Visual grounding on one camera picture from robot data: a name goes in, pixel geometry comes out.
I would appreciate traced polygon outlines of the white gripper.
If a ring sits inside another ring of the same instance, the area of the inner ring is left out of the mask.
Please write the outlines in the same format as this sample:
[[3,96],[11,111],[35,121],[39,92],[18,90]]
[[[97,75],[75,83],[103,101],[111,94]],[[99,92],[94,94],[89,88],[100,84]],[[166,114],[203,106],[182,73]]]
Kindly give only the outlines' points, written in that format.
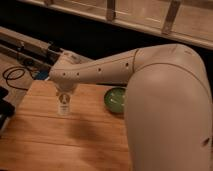
[[55,83],[56,87],[56,95],[59,96],[61,94],[72,94],[77,88],[76,84],[72,83]]

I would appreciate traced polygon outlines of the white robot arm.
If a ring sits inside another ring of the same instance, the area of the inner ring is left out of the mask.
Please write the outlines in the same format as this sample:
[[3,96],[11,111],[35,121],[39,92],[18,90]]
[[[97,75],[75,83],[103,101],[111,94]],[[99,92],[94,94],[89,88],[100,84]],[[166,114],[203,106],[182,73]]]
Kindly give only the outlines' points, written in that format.
[[211,171],[213,96],[205,65],[182,44],[137,48],[76,64],[61,54],[50,79],[126,85],[124,119],[131,171]]

